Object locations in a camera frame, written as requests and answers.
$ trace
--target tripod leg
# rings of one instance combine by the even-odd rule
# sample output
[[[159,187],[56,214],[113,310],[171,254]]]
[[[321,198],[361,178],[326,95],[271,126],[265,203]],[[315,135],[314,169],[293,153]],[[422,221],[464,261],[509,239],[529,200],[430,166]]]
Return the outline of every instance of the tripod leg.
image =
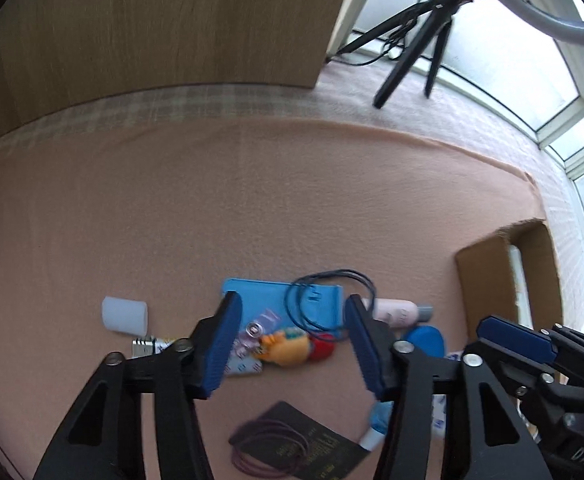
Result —
[[[450,38],[450,32],[452,30],[452,19],[443,25],[441,32],[438,33],[437,44],[434,47],[434,56],[432,56],[432,62],[429,66],[429,72],[427,72],[427,81],[425,82],[425,97],[429,97],[432,93],[432,87],[434,86],[434,79],[437,78],[438,68],[441,66],[441,60],[443,59],[443,53],[446,50],[448,44],[448,39]]]
[[[387,76],[387,79],[379,88],[379,91],[374,96],[374,107],[381,108],[385,102],[389,99],[392,92],[399,86],[399,83],[403,80],[405,75],[409,72],[412,65],[419,59],[419,56],[423,54],[423,51],[429,45],[429,42],[438,34],[441,27],[445,25],[450,20],[450,14],[445,9],[435,9],[423,23],[423,26],[419,29],[416,37],[412,42],[403,50],[399,59],[396,61],[396,65]]]
[[[347,45],[342,46],[339,48],[337,54],[348,54],[350,52],[354,52],[357,48],[361,48],[363,45],[369,43],[370,41],[376,40],[383,34],[387,32],[392,32],[395,28],[400,27],[401,25],[405,24],[405,13],[407,10],[410,10],[411,7],[408,9],[403,9],[401,12],[393,15],[391,18],[388,18],[382,23],[376,25],[376,27],[371,28],[361,36],[359,36],[356,40],[351,41]]]

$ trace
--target tripod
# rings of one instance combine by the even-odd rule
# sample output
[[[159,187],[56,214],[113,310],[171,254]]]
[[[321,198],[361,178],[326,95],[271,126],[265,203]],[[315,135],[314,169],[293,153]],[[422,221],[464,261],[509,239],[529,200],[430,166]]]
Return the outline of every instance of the tripod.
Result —
[[[375,108],[383,107],[385,102],[392,95],[392,92],[396,90],[396,87],[399,86],[399,83],[409,72],[409,69],[411,69],[416,60],[419,59],[419,56],[423,54],[429,45],[429,42],[432,41],[434,37],[437,37],[434,56],[432,57],[429,72],[427,73],[427,81],[425,82],[425,96],[429,97],[432,92],[432,87],[434,86],[434,80],[437,76],[438,68],[441,65],[443,53],[448,44],[448,39],[452,30],[453,16],[458,12],[461,5],[471,1],[472,0],[428,0],[427,2],[418,3],[402,10],[398,14],[392,16],[392,18],[389,18],[383,23],[376,25],[376,27],[371,30],[368,30],[356,40],[343,46],[337,54],[348,54],[354,52],[357,48],[360,48],[370,41],[376,40],[379,36],[393,31],[394,29],[398,30],[393,32],[390,37],[394,37],[394,41],[400,40],[414,27],[416,24],[415,20],[418,19],[421,14],[430,12],[427,20],[425,20],[423,26],[416,33],[415,38],[403,48],[392,72],[387,76],[383,85],[381,85],[381,88],[379,88],[374,96],[373,104]]]

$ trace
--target yellow toy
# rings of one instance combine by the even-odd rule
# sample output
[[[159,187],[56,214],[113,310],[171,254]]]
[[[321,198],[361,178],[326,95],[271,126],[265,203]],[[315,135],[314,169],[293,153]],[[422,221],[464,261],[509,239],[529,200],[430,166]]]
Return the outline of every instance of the yellow toy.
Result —
[[[310,338],[307,332],[301,329],[286,328],[261,336],[261,346],[252,355],[262,361],[291,367],[303,364],[307,360],[325,359],[333,350],[334,343]]]

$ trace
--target gray bottle cap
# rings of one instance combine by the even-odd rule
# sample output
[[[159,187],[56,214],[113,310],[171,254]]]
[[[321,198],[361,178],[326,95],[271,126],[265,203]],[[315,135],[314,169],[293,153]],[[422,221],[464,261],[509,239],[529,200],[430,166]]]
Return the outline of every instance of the gray bottle cap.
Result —
[[[417,305],[419,309],[419,317],[416,320],[418,323],[427,323],[434,313],[434,307],[431,305]]]

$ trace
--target red ball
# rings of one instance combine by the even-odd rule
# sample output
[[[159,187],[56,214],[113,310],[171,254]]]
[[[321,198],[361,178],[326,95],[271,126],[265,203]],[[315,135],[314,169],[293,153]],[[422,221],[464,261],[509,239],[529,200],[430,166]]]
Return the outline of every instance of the red ball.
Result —
[[[321,339],[334,339],[332,334],[319,334]],[[332,341],[321,341],[310,335],[310,341],[312,342],[312,351],[307,357],[310,361],[322,361],[327,359],[334,352],[336,343]]]

